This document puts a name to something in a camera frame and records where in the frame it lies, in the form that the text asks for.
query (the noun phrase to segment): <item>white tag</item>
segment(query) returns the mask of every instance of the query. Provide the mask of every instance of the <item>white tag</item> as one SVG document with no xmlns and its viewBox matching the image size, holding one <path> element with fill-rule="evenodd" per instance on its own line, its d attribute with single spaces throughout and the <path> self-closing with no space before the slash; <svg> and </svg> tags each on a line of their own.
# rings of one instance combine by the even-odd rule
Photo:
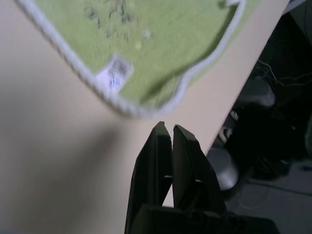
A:
<svg viewBox="0 0 312 234">
<path fill-rule="evenodd" d="M 132 64 L 114 55 L 110 64 L 97 75 L 97 80 L 112 93 L 117 94 L 125 86 L 132 73 Z"/>
</svg>

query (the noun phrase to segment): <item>floor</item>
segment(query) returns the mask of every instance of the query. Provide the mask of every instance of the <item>floor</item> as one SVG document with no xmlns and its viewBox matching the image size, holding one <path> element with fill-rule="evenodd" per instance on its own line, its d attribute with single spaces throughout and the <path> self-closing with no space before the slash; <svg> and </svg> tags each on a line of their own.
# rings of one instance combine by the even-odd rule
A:
<svg viewBox="0 0 312 234">
<path fill-rule="evenodd" d="M 229 211 L 272 219 L 281 234 L 312 233 L 312 162 L 293 165 L 290 174 L 273 183 L 251 180 L 226 203 Z"/>
</svg>

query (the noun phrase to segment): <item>green fabric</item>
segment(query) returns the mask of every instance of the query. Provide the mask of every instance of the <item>green fabric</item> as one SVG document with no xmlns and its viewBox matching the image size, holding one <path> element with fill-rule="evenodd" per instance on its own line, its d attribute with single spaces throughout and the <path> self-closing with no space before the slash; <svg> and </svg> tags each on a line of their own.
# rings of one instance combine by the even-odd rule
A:
<svg viewBox="0 0 312 234">
<path fill-rule="evenodd" d="M 235 13 L 220 0 L 36 0 L 84 64 L 101 72 L 114 53 L 134 73 L 120 94 L 159 106 L 179 74 L 207 57 Z M 236 34 L 257 6 L 248 0 Z"/>
</svg>

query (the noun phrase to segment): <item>table surface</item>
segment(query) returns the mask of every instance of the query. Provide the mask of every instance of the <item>table surface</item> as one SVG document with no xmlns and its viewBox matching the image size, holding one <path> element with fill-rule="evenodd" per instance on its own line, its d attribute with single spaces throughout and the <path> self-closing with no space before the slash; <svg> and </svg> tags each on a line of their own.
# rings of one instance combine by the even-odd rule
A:
<svg viewBox="0 0 312 234">
<path fill-rule="evenodd" d="M 207 152 L 287 3 L 262 0 L 178 109 L 146 120 L 116 114 L 14 1 L 0 1 L 0 230 L 123 233 L 151 129 L 163 120 L 172 135 L 180 124 Z"/>
</svg>

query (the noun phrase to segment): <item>white piping trim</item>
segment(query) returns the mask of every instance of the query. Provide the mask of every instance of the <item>white piping trim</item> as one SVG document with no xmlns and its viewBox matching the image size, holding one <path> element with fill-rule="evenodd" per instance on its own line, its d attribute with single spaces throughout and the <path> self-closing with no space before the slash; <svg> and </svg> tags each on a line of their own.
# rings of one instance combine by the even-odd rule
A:
<svg viewBox="0 0 312 234">
<path fill-rule="evenodd" d="M 115 109 L 123 114 L 138 117 L 159 117 L 171 113 L 184 98 L 190 81 L 198 74 L 207 70 L 223 53 L 231 36 L 238 26 L 247 0 L 226 0 L 227 6 L 237 5 L 236 13 L 225 31 L 219 45 L 216 49 L 202 62 L 190 68 L 181 76 L 180 83 L 175 88 L 171 98 L 163 104 L 159 109 L 149 109 L 139 106 L 124 99 L 120 95 L 112 94 L 103 85 L 97 82 L 96 76 L 81 62 L 75 52 L 68 46 L 63 37 L 58 33 L 56 28 L 46 18 L 46 16 L 37 7 L 34 0 L 18 0 L 26 13 L 30 15 L 34 22 L 40 27 L 42 32 L 48 36 L 54 45 L 60 50 L 60 53 L 72 65 L 73 69 L 81 76 L 81 78 L 91 87 L 93 87 L 101 96 L 111 104 Z"/>
</svg>

